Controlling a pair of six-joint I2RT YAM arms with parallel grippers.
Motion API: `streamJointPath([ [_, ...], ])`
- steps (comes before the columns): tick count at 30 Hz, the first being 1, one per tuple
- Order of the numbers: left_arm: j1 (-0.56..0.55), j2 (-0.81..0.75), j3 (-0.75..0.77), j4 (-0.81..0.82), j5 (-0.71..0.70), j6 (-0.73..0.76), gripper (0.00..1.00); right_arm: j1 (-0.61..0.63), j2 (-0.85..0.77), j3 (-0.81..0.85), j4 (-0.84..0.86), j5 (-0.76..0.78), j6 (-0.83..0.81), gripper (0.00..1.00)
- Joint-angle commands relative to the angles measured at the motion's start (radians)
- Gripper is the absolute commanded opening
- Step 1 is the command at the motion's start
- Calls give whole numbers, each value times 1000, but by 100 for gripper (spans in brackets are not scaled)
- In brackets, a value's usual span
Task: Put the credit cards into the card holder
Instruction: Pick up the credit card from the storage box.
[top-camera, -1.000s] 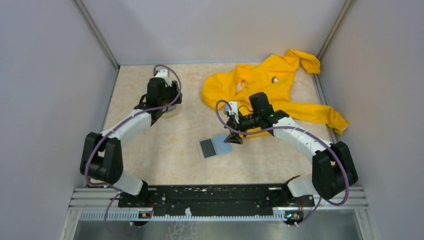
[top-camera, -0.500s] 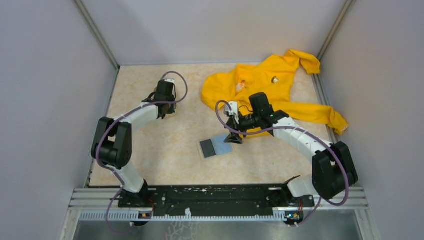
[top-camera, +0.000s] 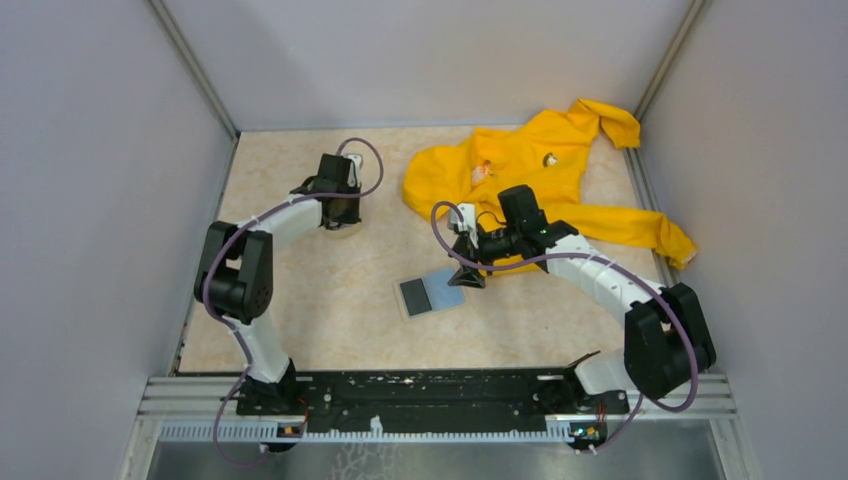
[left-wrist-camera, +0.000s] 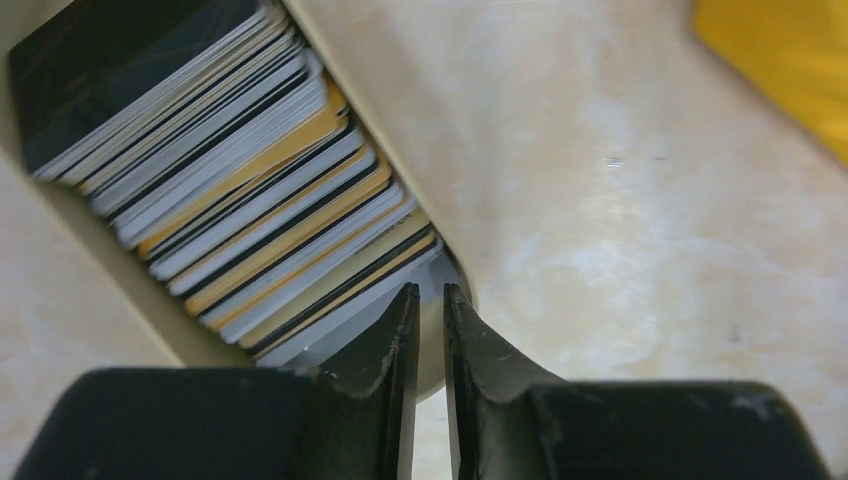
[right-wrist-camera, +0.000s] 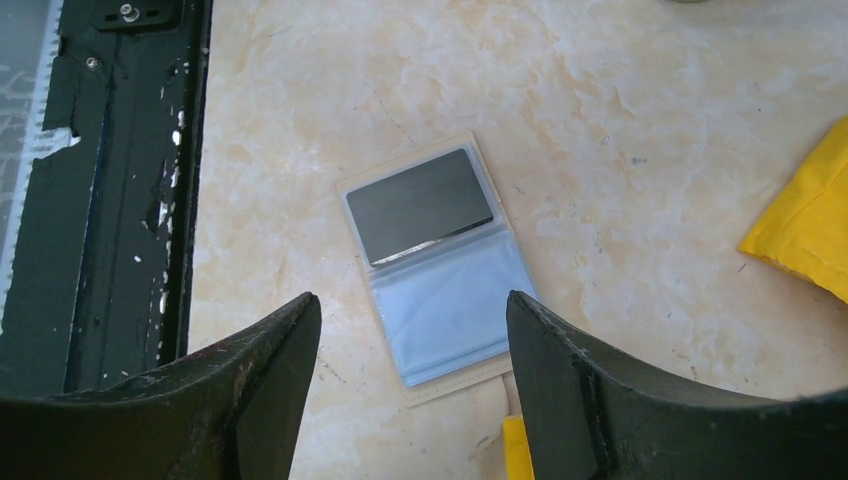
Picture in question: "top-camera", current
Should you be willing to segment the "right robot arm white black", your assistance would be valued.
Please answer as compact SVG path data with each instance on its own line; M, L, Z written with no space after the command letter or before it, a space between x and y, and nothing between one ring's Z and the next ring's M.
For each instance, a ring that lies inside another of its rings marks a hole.
M612 315L622 326L621 349L591 354L573 366L563 398L576 412L590 411L603 393L636 390L652 401L689 384L716 362L716 350L695 291L684 283L666 286L646 280L593 247L563 220L551 221L527 185L498 195L504 214L487 231L469 203L438 203L448 210L456 240L444 248L460 267L453 286L483 288L496 272L536 266L565 280Z

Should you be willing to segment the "beige oval card tray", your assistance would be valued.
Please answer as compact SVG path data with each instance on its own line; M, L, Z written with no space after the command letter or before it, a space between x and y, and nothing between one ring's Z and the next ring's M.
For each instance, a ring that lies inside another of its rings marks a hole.
M331 229L326 229L324 235L332 240L342 240L360 232L363 225L364 222L362 220L350 224L339 223Z

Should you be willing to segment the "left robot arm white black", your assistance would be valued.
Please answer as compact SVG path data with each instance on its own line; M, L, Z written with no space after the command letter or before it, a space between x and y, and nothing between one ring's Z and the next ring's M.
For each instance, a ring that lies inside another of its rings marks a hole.
M317 229L360 223L363 158L325 154L315 175L282 204L240 223L215 221L206 231L194 296L233 334L247 360L244 389L277 414L300 399L296 368L270 318L274 255Z

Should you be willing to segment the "black card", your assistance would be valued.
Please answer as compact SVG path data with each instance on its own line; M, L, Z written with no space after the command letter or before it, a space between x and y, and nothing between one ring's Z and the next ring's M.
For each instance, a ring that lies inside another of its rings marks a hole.
M402 303L408 317L413 318L433 310L423 278L403 281L399 284Z

